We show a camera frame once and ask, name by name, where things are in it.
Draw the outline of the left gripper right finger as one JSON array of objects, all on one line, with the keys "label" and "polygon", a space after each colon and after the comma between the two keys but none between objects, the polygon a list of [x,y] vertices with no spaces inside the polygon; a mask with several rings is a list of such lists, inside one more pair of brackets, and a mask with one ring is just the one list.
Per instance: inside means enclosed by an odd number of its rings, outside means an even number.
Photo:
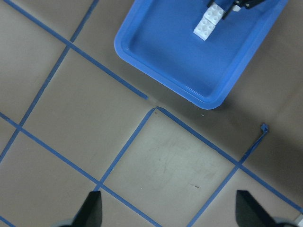
[{"label": "left gripper right finger", "polygon": [[239,227],[283,227],[246,190],[236,192],[236,222]]}]

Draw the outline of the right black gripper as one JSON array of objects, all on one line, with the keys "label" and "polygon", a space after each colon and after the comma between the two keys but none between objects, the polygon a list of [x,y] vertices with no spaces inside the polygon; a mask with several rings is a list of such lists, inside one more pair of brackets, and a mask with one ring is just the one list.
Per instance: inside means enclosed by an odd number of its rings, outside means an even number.
[{"label": "right black gripper", "polygon": [[[225,20],[233,10],[240,10],[242,7],[251,9],[264,1],[265,0],[229,0],[228,3],[224,3],[223,6],[221,6],[223,9],[222,20]],[[211,7],[213,3],[214,0],[209,0],[207,7]]]}]

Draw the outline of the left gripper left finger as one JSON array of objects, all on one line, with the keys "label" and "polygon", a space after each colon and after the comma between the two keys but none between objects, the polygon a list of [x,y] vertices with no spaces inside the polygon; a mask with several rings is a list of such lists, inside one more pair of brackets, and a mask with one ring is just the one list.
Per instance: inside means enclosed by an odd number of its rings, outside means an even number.
[{"label": "left gripper left finger", "polygon": [[91,191],[71,223],[71,227],[100,227],[102,225],[102,197]]}]

